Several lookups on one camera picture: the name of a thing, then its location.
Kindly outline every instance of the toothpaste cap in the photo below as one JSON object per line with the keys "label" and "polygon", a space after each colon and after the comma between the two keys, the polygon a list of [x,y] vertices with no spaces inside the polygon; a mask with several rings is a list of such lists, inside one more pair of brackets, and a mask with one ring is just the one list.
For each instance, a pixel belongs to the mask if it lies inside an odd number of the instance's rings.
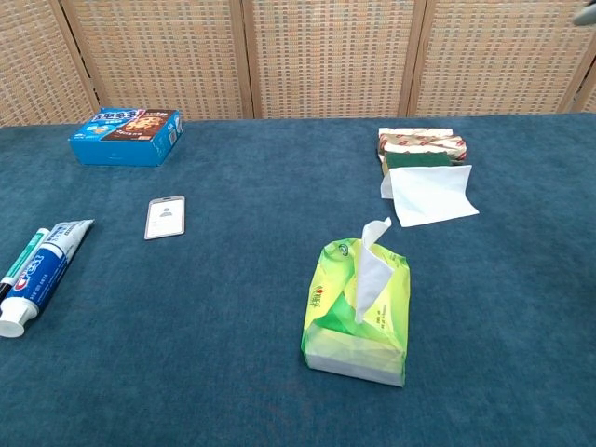
{"label": "toothpaste cap", "polygon": [[36,306],[24,298],[8,298],[2,302],[0,336],[20,337],[25,332],[24,324],[37,316]]}

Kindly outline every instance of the table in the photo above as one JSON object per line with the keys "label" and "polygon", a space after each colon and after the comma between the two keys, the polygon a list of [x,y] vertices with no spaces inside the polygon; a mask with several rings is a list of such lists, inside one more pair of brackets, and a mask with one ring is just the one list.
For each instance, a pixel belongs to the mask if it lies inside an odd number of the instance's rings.
{"label": "table", "polygon": [[[379,127],[467,141],[478,216],[402,229]],[[77,126],[0,129],[0,265],[96,219],[46,311],[0,340],[4,447],[593,445],[594,115],[185,123],[159,168],[80,166]],[[152,198],[186,233],[143,240]],[[403,389],[309,370],[321,248],[392,216],[412,271]]]}

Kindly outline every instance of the small box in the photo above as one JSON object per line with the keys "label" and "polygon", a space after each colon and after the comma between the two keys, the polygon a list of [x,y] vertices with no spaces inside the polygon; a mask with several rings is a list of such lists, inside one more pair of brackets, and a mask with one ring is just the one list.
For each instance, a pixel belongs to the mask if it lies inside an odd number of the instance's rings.
{"label": "small box", "polygon": [[182,133],[176,110],[101,108],[68,141],[84,165],[159,166]]}

